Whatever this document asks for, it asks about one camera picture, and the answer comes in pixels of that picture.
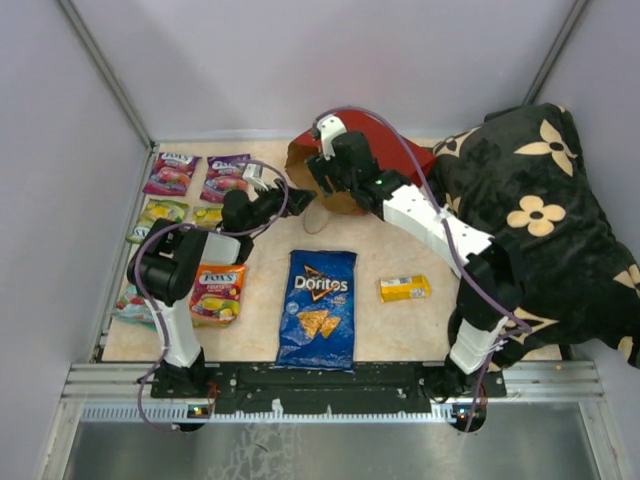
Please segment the twisted paper bag handle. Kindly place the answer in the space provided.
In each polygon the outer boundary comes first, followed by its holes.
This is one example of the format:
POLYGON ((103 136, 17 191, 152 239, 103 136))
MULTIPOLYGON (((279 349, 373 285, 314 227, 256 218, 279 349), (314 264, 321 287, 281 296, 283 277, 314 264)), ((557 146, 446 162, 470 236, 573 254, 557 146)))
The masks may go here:
POLYGON ((320 233, 327 225, 331 213, 321 204, 310 205, 303 216, 303 229, 309 235, 320 233))

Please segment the red paper bag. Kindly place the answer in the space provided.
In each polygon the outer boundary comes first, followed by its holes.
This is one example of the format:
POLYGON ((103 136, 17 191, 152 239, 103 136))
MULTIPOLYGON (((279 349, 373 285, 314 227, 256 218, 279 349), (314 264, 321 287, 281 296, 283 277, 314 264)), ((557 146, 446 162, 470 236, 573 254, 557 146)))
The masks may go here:
MULTIPOLYGON (((342 110, 336 112, 335 116, 342 121, 348 131, 361 131, 364 134, 381 168, 395 169, 410 178, 417 186, 423 184, 409 154, 388 127, 362 112, 342 110)), ((305 161, 318 154, 320 146, 321 142, 313 138, 310 129, 289 143, 285 162, 285 172, 289 179, 299 189, 315 190, 316 199, 329 212, 341 215, 365 215, 365 211, 348 193, 335 193, 331 197, 325 197, 319 190, 305 161)))

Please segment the green Fox's spring tea packet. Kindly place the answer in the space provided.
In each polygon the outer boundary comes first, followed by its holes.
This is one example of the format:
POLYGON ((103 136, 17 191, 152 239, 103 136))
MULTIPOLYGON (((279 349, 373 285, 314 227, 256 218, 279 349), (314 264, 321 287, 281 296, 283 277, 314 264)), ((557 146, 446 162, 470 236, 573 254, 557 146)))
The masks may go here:
POLYGON ((192 222, 197 227, 206 229, 219 228, 222 222, 222 204, 196 206, 192 211, 192 222))

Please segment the orange Fox's fruits packet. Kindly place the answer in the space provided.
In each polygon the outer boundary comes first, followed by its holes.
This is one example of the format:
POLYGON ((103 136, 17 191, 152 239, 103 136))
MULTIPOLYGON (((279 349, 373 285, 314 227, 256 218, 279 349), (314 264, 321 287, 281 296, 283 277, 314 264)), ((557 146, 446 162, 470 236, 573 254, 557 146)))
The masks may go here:
POLYGON ((195 327, 227 326, 238 318, 246 272, 245 265, 199 266, 189 301, 195 327))

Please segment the purple snack packet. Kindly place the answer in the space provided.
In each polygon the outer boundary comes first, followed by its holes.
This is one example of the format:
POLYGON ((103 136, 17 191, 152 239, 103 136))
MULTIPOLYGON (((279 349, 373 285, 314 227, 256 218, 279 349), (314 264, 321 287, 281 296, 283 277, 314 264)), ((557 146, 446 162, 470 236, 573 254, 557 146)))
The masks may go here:
POLYGON ((199 156, 159 152, 143 192, 149 195, 180 196, 187 194, 199 156))

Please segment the yellow snack bar packet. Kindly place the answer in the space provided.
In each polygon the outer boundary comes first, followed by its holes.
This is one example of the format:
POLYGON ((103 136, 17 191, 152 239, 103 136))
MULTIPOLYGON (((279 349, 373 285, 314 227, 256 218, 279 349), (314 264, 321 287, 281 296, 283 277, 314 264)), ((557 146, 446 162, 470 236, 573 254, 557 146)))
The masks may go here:
POLYGON ((378 283, 383 303, 427 298, 431 287, 424 275, 410 275, 381 279, 378 283))

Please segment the blue snack packet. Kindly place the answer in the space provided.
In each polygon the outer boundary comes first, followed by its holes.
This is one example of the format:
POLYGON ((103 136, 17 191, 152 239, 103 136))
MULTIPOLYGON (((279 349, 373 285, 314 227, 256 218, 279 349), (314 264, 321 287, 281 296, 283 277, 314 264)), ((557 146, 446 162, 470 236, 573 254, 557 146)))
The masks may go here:
POLYGON ((350 251, 290 252, 276 367, 354 369, 356 260, 350 251))

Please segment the teal Fox's candy packet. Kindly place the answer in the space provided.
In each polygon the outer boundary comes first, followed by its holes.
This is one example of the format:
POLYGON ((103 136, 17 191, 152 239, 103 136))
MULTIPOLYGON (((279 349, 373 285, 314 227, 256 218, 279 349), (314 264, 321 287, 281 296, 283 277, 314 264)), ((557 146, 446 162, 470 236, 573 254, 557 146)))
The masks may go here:
POLYGON ((138 294, 135 285, 128 283, 111 310, 111 316, 119 321, 155 330, 155 321, 145 299, 138 294))

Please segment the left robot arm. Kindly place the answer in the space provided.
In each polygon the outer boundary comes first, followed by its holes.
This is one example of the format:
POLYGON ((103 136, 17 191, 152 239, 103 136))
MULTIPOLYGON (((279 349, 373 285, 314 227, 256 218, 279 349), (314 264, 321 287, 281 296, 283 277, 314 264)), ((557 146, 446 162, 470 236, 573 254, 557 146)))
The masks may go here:
POLYGON ((253 199, 243 190, 226 194, 221 220, 211 230, 155 220, 129 262, 127 278, 149 306, 161 340, 161 357, 151 372, 156 393, 194 397, 211 378, 189 312, 189 294, 206 254, 223 265, 245 262, 255 234, 277 218, 300 215, 315 197, 312 190, 277 179, 253 199))

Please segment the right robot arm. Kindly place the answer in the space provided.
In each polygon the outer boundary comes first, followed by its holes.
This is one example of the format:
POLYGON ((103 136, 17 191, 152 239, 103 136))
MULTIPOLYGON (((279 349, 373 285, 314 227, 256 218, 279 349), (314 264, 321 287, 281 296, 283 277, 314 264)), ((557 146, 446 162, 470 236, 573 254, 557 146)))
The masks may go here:
POLYGON ((319 154, 307 167, 321 192, 348 193, 364 210, 409 233, 438 254, 460 279, 453 312, 460 326, 445 359, 448 387, 470 395, 481 368, 504 342, 499 334, 525 293, 520 248, 507 234, 491 235, 453 215, 395 169, 383 169, 363 133, 314 128, 319 154))

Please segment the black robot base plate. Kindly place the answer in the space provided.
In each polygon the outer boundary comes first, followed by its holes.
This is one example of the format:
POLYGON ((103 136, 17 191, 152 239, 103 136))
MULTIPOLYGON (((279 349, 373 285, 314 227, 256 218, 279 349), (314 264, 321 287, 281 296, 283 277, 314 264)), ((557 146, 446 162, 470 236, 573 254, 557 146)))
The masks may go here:
POLYGON ((470 398, 477 378, 442 362, 358 362, 351 372, 209 362, 190 382, 171 367, 159 368, 151 396, 201 398, 218 414, 268 413, 275 400, 293 415, 429 413, 433 400, 470 398))

